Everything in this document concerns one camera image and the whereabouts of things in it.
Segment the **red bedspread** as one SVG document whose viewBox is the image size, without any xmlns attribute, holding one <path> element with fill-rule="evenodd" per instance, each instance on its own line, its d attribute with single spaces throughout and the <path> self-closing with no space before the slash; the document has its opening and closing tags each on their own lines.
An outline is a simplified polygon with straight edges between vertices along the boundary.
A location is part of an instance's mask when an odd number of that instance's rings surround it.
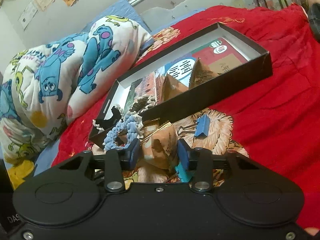
<svg viewBox="0 0 320 240">
<path fill-rule="evenodd" d="M 249 156 L 304 192 L 298 224 L 319 227 L 319 43 L 303 8 L 210 7 L 176 23 L 178 31 L 145 59 L 216 22 L 252 39 L 271 55 L 273 74 L 216 103 L 233 118 L 233 139 Z"/>
</svg>

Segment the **black white scrunchie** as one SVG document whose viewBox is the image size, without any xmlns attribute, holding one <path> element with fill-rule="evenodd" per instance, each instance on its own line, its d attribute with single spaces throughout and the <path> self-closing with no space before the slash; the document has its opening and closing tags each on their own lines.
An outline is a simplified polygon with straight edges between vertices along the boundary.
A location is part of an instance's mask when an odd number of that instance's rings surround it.
<svg viewBox="0 0 320 240">
<path fill-rule="evenodd" d="M 93 127 L 98 131 L 106 131 L 113 128 L 121 119 L 123 110 L 119 105 L 111 108 L 112 116 L 109 119 L 94 119 L 92 121 Z"/>
</svg>

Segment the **cartoon monster print duvet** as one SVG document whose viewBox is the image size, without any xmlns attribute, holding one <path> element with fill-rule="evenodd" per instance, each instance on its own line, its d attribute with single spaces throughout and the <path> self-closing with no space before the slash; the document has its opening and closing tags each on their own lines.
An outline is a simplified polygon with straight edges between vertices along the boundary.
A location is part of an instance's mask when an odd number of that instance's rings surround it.
<svg viewBox="0 0 320 240">
<path fill-rule="evenodd" d="M 152 44 L 136 21 L 108 15 L 88 32 L 17 54 L 1 86 L 4 160 L 15 165 L 40 154 Z"/>
</svg>

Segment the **light blue bedsheet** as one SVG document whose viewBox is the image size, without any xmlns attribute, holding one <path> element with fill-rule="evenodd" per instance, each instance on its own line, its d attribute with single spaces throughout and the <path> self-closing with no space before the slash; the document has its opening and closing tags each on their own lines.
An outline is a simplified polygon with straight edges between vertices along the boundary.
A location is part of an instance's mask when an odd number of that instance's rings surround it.
<svg viewBox="0 0 320 240">
<path fill-rule="evenodd" d="M 59 152 L 60 138 L 50 142 L 35 161 L 34 176 L 49 169 Z"/>
</svg>

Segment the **blue pillow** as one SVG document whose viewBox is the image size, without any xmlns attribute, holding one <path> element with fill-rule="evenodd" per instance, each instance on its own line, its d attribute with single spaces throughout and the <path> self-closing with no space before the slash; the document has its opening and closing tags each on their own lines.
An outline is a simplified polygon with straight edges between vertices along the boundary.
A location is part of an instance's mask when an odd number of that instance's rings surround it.
<svg viewBox="0 0 320 240">
<path fill-rule="evenodd" d="M 146 23 L 143 21 L 143 19 L 140 17 L 140 15 L 135 11 L 134 7 L 128 2 L 128 0 L 119 0 L 113 5 L 106 8 L 104 11 L 100 12 L 95 16 L 92 20 L 90 20 L 84 28 L 81 30 L 81 32 L 89 32 L 92 25 L 99 20 L 100 18 L 103 18 L 107 15 L 116 15 L 116 16 L 123 16 L 126 18 L 129 18 L 131 20 L 136 21 L 139 23 L 146 31 L 151 33 L 150 28 L 146 25 Z"/>
</svg>

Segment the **orange brown paper packet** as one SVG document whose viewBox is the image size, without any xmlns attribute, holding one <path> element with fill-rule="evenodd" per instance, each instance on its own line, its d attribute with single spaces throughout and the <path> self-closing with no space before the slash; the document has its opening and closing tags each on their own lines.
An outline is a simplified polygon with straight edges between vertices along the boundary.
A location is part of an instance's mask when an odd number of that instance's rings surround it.
<svg viewBox="0 0 320 240">
<path fill-rule="evenodd" d="M 174 125 L 166 122 L 142 141 L 144 160 L 163 170 L 171 171 L 178 165 L 177 134 Z"/>
</svg>

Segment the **dark jeans leg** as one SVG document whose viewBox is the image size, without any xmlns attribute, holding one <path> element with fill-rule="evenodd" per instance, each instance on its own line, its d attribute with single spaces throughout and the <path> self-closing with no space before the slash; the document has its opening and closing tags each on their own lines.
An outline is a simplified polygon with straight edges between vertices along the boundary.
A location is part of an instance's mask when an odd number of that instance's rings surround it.
<svg viewBox="0 0 320 240">
<path fill-rule="evenodd" d="M 320 4 L 314 3 L 308 10 L 308 19 L 315 39 L 320 41 Z"/>
</svg>

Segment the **beige brown scrunchie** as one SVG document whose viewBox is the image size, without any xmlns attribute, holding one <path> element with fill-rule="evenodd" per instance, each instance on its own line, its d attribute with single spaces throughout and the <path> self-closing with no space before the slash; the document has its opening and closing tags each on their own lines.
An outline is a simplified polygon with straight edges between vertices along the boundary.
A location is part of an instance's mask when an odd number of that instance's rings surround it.
<svg viewBox="0 0 320 240">
<path fill-rule="evenodd" d="M 129 111 L 136 112 L 137 114 L 142 114 L 143 112 L 147 111 L 155 107 L 156 105 L 156 97 L 153 95 L 143 95 L 139 96 L 134 100 L 133 105 L 129 109 Z"/>
</svg>

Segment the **blue binder clip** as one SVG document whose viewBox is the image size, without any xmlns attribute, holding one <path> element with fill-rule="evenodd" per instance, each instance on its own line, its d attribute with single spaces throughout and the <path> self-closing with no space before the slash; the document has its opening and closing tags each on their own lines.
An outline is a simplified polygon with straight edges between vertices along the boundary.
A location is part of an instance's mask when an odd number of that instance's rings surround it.
<svg viewBox="0 0 320 240">
<path fill-rule="evenodd" d="M 210 117 L 203 115 L 199 117 L 196 122 L 189 126 L 180 126 L 177 130 L 177 135 L 193 134 L 194 137 L 207 137 L 209 135 Z"/>
</svg>

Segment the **blue knitted scrunchie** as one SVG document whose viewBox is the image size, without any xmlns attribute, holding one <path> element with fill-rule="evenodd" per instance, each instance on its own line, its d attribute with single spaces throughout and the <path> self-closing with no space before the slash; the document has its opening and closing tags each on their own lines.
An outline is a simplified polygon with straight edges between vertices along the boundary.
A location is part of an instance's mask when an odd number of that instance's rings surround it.
<svg viewBox="0 0 320 240">
<path fill-rule="evenodd" d="M 141 129 L 143 128 L 142 117 L 136 112 L 125 114 L 123 120 L 120 120 L 114 128 L 112 128 L 104 139 L 104 151 L 114 149 L 128 148 L 135 139 L 142 139 L 143 135 Z M 127 143 L 124 146 L 119 146 L 116 139 L 124 132 Z"/>
</svg>

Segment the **brown paper packet with text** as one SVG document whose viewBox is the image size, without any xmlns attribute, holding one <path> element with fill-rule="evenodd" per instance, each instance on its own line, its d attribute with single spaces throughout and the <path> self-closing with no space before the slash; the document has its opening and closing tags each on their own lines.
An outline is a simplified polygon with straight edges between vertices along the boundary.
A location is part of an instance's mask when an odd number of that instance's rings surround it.
<svg viewBox="0 0 320 240">
<path fill-rule="evenodd" d="M 200 58 L 198 58 L 191 72 L 189 89 L 195 88 L 215 77 L 218 77 L 218 74 L 214 71 L 211 71 L 210 68 L 204 64 Z"/>
</svg>

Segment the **black cardboard box lid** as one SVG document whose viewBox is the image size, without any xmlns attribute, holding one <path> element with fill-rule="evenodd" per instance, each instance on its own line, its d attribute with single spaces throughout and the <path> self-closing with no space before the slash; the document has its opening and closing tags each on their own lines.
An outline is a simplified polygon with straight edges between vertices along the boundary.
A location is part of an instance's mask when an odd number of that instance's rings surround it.
<svg viewBox="0 0 320 240">
<path fill-rule="evenodd" d="M 221 23 L 212 24 L 138 64 L 113 84 L 99 118 L 114 126 L 140 96 L 155 98 L 143 120 L 175 122 L 272 75 L 270 53 Z"/>
</svg>

